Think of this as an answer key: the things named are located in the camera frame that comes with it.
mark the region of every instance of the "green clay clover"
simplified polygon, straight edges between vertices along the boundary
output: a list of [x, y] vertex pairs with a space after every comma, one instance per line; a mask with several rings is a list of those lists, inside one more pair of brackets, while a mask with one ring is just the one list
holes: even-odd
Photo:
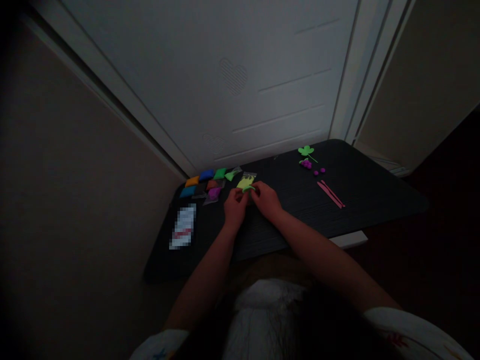
[[308, 156], [310, 157], [314, 162], [316, 162], [317, 164], [319, 163], [317, 160], [315, 160], [310, 154], [314, 152], [314, 148], [313, 147], [310, 147], [308, 145], [305, 145], [304, 147], [299, 147], [298, 148], [298, 152], [300, 154], [302, 154], [303, 156]]

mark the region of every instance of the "heart pattern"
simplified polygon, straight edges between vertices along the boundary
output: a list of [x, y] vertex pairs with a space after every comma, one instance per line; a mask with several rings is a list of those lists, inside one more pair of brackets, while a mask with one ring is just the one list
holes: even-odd
[[225, 147], [225, 140], [220, 137], [213, 137], [212, 135], [203, 135], [203, 142], [208, 146], [212, 153], [220, 154]]
[[247, 69], [241, 65], [234, 67], [227, 58], [223, 58], [220, 60], [220, 74], [230, 94], [240, 95], [247, 83]]

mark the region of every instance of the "person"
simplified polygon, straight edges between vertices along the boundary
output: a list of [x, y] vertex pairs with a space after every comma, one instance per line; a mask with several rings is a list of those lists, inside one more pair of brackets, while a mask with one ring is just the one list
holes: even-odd
[[[218, 236], [162, 332], [140, 345], [132, 360], [472, 358], [442, 330], [403, 311], [346, 252], [283, 210], [271, 187], [261, 181], [252, 186], [256, 191], [230, 191]], [[279, 269], [296, 277], [274, 278], [275, 266], [260, 266], [264, 275], [267, 269], [263, 278], [250, 273], [242, 278], [246, 288], [225, 288], [249, 193], [310, 278], [282, 260]]]

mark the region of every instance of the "floor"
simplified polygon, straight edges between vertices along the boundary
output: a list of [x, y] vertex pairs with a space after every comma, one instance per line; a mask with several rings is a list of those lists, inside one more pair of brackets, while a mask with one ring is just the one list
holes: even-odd
[[427, 212], [367, 228], [368, 242], [347, 250], [406, 311], [446, 331], [473, 358], [480, 358], [479, 131], [474, 112], [404, 178], [427, 196]]

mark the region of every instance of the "wall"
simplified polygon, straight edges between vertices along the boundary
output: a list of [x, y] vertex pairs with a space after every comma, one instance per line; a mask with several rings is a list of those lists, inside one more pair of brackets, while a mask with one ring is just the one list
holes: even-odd
[[1, 104], [1, 284], [35, 359], [127, 359], [182, 283], [142, 273], [183, 181], [31, 32]]
[[480, 102], [480, 3], [417, 0], [359, 140], [416, 168]]

